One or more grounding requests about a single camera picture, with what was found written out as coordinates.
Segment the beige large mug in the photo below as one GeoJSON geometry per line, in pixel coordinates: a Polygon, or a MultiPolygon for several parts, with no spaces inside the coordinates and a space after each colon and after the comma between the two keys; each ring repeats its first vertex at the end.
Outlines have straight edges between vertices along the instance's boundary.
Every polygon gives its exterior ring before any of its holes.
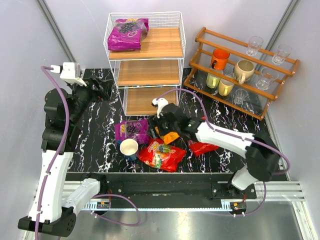
{"type": "Polygon", "coordinates": [[[244,59],[235,64],[232,76],[240,85],[242,85],[254,75],[254,72],[254,64],[251,61],[244,59]]]}

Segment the purple grape candy bag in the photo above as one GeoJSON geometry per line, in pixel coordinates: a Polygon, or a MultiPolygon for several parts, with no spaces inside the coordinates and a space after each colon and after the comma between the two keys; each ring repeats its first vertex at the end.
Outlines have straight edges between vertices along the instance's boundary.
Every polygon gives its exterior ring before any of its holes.
{"type": "Polygon", "coordinates": [[[148,32],[148,18],[117,19],[107,38],[107,49],[113,52],[140,50],[148,32]]]}

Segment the red candy bag right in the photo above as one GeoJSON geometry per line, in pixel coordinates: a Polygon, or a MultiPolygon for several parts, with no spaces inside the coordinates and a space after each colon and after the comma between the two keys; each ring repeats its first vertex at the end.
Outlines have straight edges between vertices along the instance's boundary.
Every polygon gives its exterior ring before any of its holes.
{"type": "Polygon", "coordinates": [[[209,144],[209,143],[202,143],[202,142],[195,142],[192,140],[188,140],[188,147],[189,150],[196,156],[203,155],[208,152],[216,151],[220,147],[214,144],[209,144]]]}

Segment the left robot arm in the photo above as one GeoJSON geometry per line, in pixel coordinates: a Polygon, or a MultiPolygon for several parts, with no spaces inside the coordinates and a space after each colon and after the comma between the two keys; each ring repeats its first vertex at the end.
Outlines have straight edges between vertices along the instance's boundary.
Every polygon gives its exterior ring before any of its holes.
{"type": "Polygon", "coordinates": [[[44,97],[45,129],[42,134],[42,163],[38,188],[34,203],[27,216],[18,221],[18,228],[34,233],[68,237],[73,231],[76,218],[92,198],[116,197],[102,173],[88,172],[80,186],[63,199],[63,189],[69,164],[81,130],[80,118],[92,102],[108,101],[113,80],[100,81],[91,76],[84,80],[85,85],[69,84],[67,93],[56,86],[44,97]]]}

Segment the pale yellow mug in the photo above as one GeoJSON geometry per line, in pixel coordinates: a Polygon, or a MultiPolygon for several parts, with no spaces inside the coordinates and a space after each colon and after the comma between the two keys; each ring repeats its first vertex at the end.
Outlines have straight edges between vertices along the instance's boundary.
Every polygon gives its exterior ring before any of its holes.
{"type": "Polygon", "coordinates": [[[234,87],[234,83],[221,78],[218,85],[218,93],[221,96],[225,97],[231,93],[231,91],[233,90],[233,87],[234,87]]]}

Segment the light green mug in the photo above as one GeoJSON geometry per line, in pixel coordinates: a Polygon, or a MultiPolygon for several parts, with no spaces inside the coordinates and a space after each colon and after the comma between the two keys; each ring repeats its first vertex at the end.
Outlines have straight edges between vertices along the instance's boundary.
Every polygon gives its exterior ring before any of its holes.
{"type": "Polygon", "coordinates": [[[220,77],[213,75],[211,73],[208,73],[206,78],[206,85],[208,88],[214,89],[219,85],[220,80],[221,80],[220,77]]]}

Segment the wooden cup rack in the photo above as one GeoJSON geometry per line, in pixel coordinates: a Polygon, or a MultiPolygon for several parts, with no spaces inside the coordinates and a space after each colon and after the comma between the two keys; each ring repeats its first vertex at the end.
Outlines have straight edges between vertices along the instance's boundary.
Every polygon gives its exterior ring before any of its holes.
{"type": "Polygon", "coordinates": [[[203,27],[189,61],[191,72],[184,86],[229,107],[263,120],[270,104],[279,98],[287,79],[298,70],[298,59],[272,62],[274,52],[259,49],[246,54],[248,43],[203,27]]]}

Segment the clear glass bottom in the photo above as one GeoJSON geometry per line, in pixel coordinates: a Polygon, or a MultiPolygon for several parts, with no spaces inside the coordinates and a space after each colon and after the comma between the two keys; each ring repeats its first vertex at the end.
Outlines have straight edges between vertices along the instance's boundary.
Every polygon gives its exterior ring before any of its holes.
{"type": "Polygon", "coordinates": [[[236,105],[241,105],[246,97],[248,96],[248,92],[245,89],[239,88],[235,91],[234,103],[236,105]]]}

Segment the blue paper cup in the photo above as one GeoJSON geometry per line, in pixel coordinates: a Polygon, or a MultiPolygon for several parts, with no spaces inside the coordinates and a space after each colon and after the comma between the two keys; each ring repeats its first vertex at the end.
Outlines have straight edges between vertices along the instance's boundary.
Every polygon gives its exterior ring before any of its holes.
{"type": "Polygon", "coordinates": [[[135,161],[138,158],[137,154],[139,145],[138,142],[132,138],[123,140],[119,146],[119,149],[128,161],[135,161]]]}

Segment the orange mug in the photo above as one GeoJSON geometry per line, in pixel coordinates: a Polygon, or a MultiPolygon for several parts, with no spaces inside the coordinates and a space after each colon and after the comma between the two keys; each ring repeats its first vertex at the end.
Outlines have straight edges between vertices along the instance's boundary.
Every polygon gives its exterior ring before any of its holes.
{"type": "Polygon", "coordinates": [[[228,63],[228,59],[230,57],[230,53],[216,48],[213,52],[212,52],[212,58],[211,58],[211,68],[214,70],[223,70],[227,63],[228,63]]]}

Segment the yellow orange candy bag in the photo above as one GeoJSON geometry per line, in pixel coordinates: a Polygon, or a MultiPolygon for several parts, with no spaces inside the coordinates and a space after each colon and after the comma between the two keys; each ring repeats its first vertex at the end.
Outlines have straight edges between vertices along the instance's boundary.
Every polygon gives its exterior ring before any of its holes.
{"type": "Polygon", "coordinates": [[[166,135],[160,135],[158,127],[155,127],[154,129],[157,135],[160,137],[161,140],[163,140],[163,142],[166,145],[169,145],[170,143],[172,143],[180,137],[176,132],[169,132],[166,135]]]}

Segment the clear glass top right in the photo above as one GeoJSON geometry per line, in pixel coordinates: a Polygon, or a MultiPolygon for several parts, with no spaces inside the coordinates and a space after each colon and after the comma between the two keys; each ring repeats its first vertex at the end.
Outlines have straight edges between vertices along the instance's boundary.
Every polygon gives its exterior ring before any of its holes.
{"type": "Polygon", "coordinates": [[[292,52],[292,48],[287,45],[287,44],[280,44],[278,45],[276,51],[274,52],[274,55],[272,57],[272,62],[275,65],[281,65],[287,57],[289,57],[289,55],[292,52]]]}

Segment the clear glass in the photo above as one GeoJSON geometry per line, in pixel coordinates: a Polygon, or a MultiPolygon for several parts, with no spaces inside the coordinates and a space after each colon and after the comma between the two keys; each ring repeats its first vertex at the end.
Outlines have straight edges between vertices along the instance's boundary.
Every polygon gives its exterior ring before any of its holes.
{"type": "Polygon", "coordinates": [[[278,78],[279,73],[268,67],[263,67],[260,71],[259,78],[255,84],[255,86],[261,90],[267,90],[271,84],[278,78]]]}
{"type": "Polygon", "coordinates": [[[274,52],[274,55],[272,57],[272,62],[275,65],[281,65],[287,57],[289,57],[289,55],[292,52],[292,48],[287,45],[287,44],[280,44],[278,45],[276,51],[274,52]]]}
{"type": "Polygon", "coordinates": [[[261,49],[262,45],[264,43],[264,40],[260,36],[252,36],[249,39],[246,54],[249,56],[255,56],[258,51],[261,49]]]}
{"type": "Polygon", "coordinates": [[[246,97],[248,96],[248,92],[245,89],[239,88],[235,91],[234,103],[236,105],[241,105],[246,97]]]}

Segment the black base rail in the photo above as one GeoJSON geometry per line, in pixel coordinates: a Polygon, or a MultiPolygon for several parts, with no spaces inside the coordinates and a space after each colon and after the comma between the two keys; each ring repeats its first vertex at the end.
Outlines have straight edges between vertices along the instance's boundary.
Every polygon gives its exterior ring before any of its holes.
{"type": "Polygon", "coordinates": [[[231,188],[231,173],[105,173],[112,194],[131,200],[140,211],[227,211],[228,202],[255,200],[250,184],[231,188]]]}

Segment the red candy bag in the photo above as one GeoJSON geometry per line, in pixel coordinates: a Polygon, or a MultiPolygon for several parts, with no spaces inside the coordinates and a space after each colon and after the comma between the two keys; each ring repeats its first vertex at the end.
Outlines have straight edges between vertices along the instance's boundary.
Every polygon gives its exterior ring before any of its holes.
{"type": "Polygon", "coordinates": [[[165,144],[160,138],[151,138],[148,145],[141,149],[138,159],[149,167],[173,173],[186,152],[179,147],[165,144]]]}
{"type": "Polygon", "coordinates": [[[188,147],[189,150],[196,156],[203,155],[208,152],[216,151],[220,147],[214,144],[209,144],[209,143],[202,143],[202,142],[195,142],[192,140],[188,140],[188,147]]]}

